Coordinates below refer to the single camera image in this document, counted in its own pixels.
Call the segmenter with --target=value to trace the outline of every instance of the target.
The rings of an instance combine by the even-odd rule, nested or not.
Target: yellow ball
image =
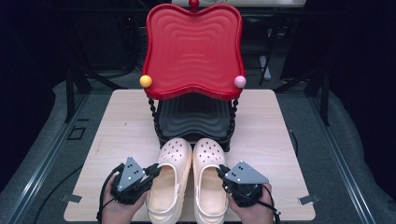
[[[148,76],[148,75],[143,75],[143,76],[140,78],[140,85],[141,85],[143,88],[147,88],[147,87],[151,86],[151,84],[152,84],[152,79],[151,79],[150,76]]]

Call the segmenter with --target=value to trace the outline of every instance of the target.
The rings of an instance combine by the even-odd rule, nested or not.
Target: beige shoe
[[[182,138],[171,139],[161,148],[158,163],[162,169],[146,199],[153,224],[175,224],[180,218],[191,157],[191,145]]]
[[[228,208],[226,192],[216,168],[227,165],[224,151],[214,140],[203,138],[193,150],[192,168],[195,187],[195,220],[198,224],[219,224],[224,222]]]

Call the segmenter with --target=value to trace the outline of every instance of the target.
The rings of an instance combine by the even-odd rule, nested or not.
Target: pair of shoes
[[[191,163],[194,171],[198,224],[220,224],[228,208],[226,192],[216,168],[225,164],[224,151],[214,140],[203,138],[194,149],[182,138],[169,140],[158,158],[160,174],[153,180],[146,204],[153,224],[174,224],[181,216]]]

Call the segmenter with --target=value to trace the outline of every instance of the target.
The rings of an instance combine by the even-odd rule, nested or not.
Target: hand
[[[103,204],[106,204],[107,202],[113,200],[113,195],[111,195],[111,185],[114,182],[114,175],[109,179],[106,189],[105,189],[105,195],[103,199]],[[134,214],[137,212],[137,210],[140,209],[140,207],[144,204],[146,198],[148,196],[148,193],[145,192],[142,194],[142,196],[137,200],[136,203],[134,204],[123,204],[123,203],[118,203],[115,200],[113,200],[111,203],[105,206],[103,209],[103,214],[102,214],[102,223],[103,224],[108,224],[108,223],[117,223],[117,224],[129,224],[134,217]]]
[[[270,191],[272,189],[270,184],[264,184]],[[243,224],[272,224],[274,222],[274,213],[271,209],[260,204],[254,204],[250,207],[238,207],[235,200],[230,194],[227,194],[230,202],[230,208],[241,218]],[[271,196],[265,188],[262,188],[262,197],[260,201],[271,204]]]

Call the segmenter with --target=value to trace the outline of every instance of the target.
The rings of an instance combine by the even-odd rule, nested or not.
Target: pink ball
[[[244,88],[245,85],[247,84],[247,80],[245,79],[245,77],[243,76],[237,76],[234,80],[233,80],[233,84],[235,84],[235,86],[237,88]]]

